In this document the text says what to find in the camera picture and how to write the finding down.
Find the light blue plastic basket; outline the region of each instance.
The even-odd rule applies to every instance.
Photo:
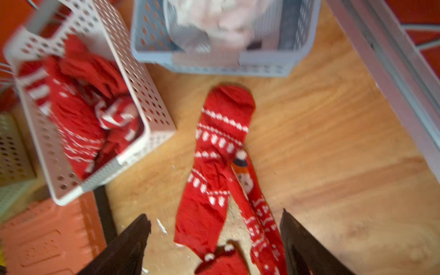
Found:
[[[242,51],[237,54],[236,67],[222,68],[197,65],[221,56],[185,53],[170,40],[162,0],[135,0],[131,50],[138,61],[160,64],[177,73],[285,77],[312,48],[320,6],[321,0],[283,0],[278,50]],[[192,65],[182,66],[182,59]]]

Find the white plastic basket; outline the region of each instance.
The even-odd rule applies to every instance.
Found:
[[[62,26],[50,39],[36,35],[61,5],[72,11]],[[90,51],[116,61],[139,111],[144,132],[122,154],[81,181],[67,161],[57,128],[39,111],[24,92],[23,83],[16,78],[38,157],[51,196],[58,205],[66,205],[81,194],[108,183],[176,131],[150,74],[130,52],[128,30],[121,15],[106,0],[46,0],[5,47],[4,53],[13,72],[16,74],[26,60],[35,60],[46,54],[63,56],[63,39],[69,33],[84,34],[80,38]]]

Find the basket hole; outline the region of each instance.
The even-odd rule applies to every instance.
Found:
[[[46,24],[46,26],[40,31],[40,36],[42,38],[52,38],[57,31],[63,26],[63,22],[60,20],[62,16],[68,16],[71,14],[71,9],[67,6],[61,4],[57,11],[53,14],[52,18],[56,19],[52,24]]]

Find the orange plastic crate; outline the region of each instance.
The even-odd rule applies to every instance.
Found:
[[[73,275],[106,248],[95,197],[31,206],[0,229],[9,275]]]

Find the wooden floor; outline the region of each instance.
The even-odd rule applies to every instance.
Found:
[[[131,0],[120,10],[130,25]],[[325,2],[313,49],[288,78],[147,67],[178,130],[107,191],[119,231],[141,213],[152,221],[143,262],[150,274],[193,274],[201,262],[174,245],[174,223],[200,108],[225,81],[247,86],[255,98],[246,147],[277,223],[285,208],[358,275],[440,274],[440,185]],[[220,243],[229,239],[259,274],[234,203]]]

